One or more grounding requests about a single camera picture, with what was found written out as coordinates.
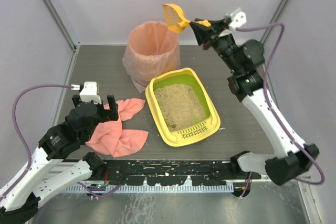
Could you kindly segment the orange litter scoop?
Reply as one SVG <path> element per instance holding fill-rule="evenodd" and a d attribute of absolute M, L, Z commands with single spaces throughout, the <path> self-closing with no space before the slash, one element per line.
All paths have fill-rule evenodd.
<path fill-rule="evenodd" d="M 190 21 L 185 18 L 182 8 L 176 4 L 162 4 L 166 24 L 169 30 L 181 34 L 186 28 L 195 30 L 211 30 L 211 23 L 208 20 Z"/>

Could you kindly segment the yellow green litter box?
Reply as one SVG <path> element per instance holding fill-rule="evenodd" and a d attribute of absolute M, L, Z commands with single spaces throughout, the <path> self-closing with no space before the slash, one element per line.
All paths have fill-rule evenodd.
<path fill-rule="evenodd" d="M 173 84 L 187 84 L 193 88 L 197 98 L 205 110 L 206 119 L 199 120 L 184 129 L 170 131 L 164 122 L 154 91 Z M 153 78 L 145 90 L 146 100 L 162 140 L 169 146 L 182 147 L 200 142 L 219 130 L 220 117 L 205 87 L 191 68 L 182 68 Z"/>

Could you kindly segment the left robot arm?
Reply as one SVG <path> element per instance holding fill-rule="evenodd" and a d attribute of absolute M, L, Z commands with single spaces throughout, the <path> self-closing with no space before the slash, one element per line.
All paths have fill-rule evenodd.
<path fill-rule="evenodd" d="M 90 177 L 101 178 L 107 172 L 104 161 L 95 153 L 87 153 L 73 167 L 50 179 L 44 177 L 72 152 L 92 137 L 99 123 L 117 121 L 118 105 L 109 95 L 108 108 L 103 104 L 83 102 L 72 97 L 75 108 L 65 121 L 51 127 L 39 141 L 31 164 L 23 167 L 25 176 L 13 178 L 1 189 L 1 223 L 25 223 L 47 201 L 74 183 Z"/>

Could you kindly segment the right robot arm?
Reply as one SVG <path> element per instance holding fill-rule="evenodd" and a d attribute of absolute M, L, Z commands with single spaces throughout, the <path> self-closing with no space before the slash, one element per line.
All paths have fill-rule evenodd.
<path fill-rule="evenodd" d="M 231 71 L 228 86 L 233 95 L 252 113 L 271 142 L 274 155 L 241 152 L 231 158 L 234 172 L 267 175 L 276 185 L 283 185 L 307 172 L 315 164 L 319 149 L 298 136 L 274 104 L 266 78 L 257 68 L 263 65 L 264 46 L 251 39 L 241 46 L 227 33 L 227 20 L 190 22 L 197 43 L 204 50 L 213 48 Z"/>

